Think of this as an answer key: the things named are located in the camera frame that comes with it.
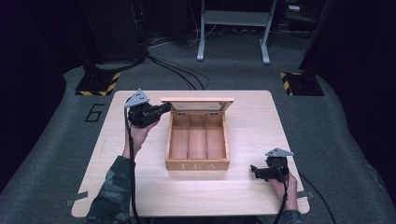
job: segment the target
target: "camouflage sleeve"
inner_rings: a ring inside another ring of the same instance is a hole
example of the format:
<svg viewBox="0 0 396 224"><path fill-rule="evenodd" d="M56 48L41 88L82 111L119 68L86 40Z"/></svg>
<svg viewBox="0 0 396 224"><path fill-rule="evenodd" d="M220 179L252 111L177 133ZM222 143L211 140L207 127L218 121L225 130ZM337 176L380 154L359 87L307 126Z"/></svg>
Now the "camouflage sleeve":
<svg viewBox="0 0 396 224"><path fill-rule="evenodd" d="M128 223L131 200L130 160L118 156L93 200L84 223Z"/></svg>
<svg viewBox="0 0 396 224"><path fill-rule="evenodd" d="M303 218L298 210L286 210L282 214L282 224L303 224Z"/></svg>

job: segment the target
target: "wooden table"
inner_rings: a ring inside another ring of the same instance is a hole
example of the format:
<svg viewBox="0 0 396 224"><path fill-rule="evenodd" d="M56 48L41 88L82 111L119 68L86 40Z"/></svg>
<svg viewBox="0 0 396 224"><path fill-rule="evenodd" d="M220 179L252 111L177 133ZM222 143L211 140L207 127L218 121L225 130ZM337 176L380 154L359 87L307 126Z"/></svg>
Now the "wooden table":
<svg viewBox="0 0 396 224"><path fill-rule="evenodd" d="M123 151L123 107L135 91L118 91L108 110L91 161L78 192L88 197L75 201L72 214L85 217L102 186L106 172ZM150 131L136 161L136 206L141 217L260 216L277 214L280 201L269 182L256 179L250 164L266 168L265 152L275 147L290 150L269 91L144 91L149 103L161 97L234 97L226 111L230 167L227 171L167 171L165 150L169 113ZM300 177L292 157L290 171ZM309 211L306 198L300 211Z"/></svg>

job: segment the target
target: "box lid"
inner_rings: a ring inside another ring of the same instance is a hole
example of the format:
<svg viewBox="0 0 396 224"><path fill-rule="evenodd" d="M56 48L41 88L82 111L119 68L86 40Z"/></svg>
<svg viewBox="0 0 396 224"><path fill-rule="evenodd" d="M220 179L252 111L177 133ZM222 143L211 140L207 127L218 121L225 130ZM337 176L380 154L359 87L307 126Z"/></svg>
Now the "box lid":
<svg viewBox="0 0 396 224"><path fill-rule="evenodd" d="M176 111L225 111L233 97L162 97L163 103L172 104Z"/></svg>

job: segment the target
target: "table leg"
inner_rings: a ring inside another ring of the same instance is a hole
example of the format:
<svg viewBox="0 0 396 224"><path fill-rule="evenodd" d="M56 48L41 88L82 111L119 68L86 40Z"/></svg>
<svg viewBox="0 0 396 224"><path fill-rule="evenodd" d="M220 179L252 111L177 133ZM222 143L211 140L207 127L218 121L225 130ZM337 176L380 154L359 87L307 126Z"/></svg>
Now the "table leg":
<svg viewBox="0 0 396 224"><path fill-rule="evenodd" d="M267 49L267 40L268 40L268 35L269 35L270 29L271 29L271 23L272 23L272 20L274 17L276 2L277 2L277 0L274 0L271 5L271 10L268 15L268 20L267 20L267 24L265 26L264 35L263 35L262 39L260 39L260 49L262 50L262 61L264 62L264 64L270 64L270 57L268 55L268 49Z"/></svg>
<svg viewBox="0 0 396 224"><path fill-rule="evenodd" d="M205 0L202 0L201 6L201 39L199 41L197 60L203 61L205 54Z"/></svg>

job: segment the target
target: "wooden box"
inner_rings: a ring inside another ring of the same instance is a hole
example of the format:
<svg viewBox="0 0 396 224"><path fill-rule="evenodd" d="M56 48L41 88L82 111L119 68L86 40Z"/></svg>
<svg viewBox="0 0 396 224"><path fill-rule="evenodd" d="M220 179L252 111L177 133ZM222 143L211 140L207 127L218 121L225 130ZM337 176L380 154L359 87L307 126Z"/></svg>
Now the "wooden box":
<svg viewBox="0 0 396 224"><path fill-rule="evenodd" d="M171 103L167 170L227 170L230 164L225 110L234 98L161 98Z"/></svg>

